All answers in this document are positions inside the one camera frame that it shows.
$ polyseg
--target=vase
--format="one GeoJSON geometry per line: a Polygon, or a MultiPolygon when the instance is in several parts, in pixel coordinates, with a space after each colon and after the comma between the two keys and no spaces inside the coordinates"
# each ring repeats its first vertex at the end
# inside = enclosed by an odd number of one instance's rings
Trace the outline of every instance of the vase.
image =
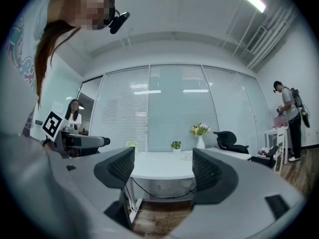
{"type": "Polygon", "coordinates": [[[197,149],[205,149],[205,143],[203,141],[203,136],[199,135],[198,136],[198,142],[197,142],[197,149]]]}
{"type": "Polygon", "coordinates": [[[173,149],[173,153],[174,153],[174,154],[180,154],[181,151],[180,151],[180,149],[173,149]]]}

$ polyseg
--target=black chair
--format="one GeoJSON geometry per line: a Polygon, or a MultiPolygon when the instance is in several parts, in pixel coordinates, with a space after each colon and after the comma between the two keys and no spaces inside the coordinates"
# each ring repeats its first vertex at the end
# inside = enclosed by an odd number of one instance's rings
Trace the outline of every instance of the black chair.
{"type": "Polygon", "coordinates": [[[235,144],[237,141],[237,138],[234,133],[230,131],[213,132],[213,133],[217,135],[217,143],[219,148],[233,151],[233,152],[249,154],[248,145],[243,146],[243,145],[235,144]]]}
{"type": "Polygon", "coordinates": [[[256,162],[262,165],[265,165],[271,169],[274,168],[274,166],[276,165],[276,161],[274,160],[274,155],[276,154],[277,150],[278,150],[278,146],[274,146],[272,147],[272,149],[266,154],[266,157],[269,157],[270,159],[267,158],[261,158],[261,157],[251,157],[251,161],[252,162],[256,162]]]}

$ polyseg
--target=black pants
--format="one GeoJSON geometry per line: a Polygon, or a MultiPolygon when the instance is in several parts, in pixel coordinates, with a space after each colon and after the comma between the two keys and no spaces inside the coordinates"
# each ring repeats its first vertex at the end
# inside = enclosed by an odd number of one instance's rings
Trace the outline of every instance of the black pants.
{"type": "Polygon", "coordinates": [[[300,113],[289,121],[291,141],[294,149],[294,157],[300,158],[301,151],[301,115],[300,113]]]}

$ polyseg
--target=white sneakers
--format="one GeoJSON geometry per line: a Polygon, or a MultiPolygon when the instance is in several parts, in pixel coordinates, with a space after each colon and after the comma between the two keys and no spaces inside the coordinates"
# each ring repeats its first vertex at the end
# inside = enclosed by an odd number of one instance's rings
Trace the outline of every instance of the white sneakers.
{"type": "Polygon", "coordinates": [[[295,158],[295,157],[291,157],[290,159],[288,159],[290,162],[294,162],[294,161],[298,161],[300,160],[300,158],[295,158]]]}

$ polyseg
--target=man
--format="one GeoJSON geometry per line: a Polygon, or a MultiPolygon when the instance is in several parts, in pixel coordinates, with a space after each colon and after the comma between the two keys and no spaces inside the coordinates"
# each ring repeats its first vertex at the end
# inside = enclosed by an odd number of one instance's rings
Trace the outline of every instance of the man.
{"type": "Polygon", "coordinates": [[[294,149],[294,156],[289,159],[290,162],[300,160],[301,151],[301,115],[299,109],[295,105],[293,94],[281,82],[275,81],[274,88],[279,93],[282,93],[284,107],[279,109],[279,113],[286,112],[287,120],[289,121],[289,130],[294,149]]]}

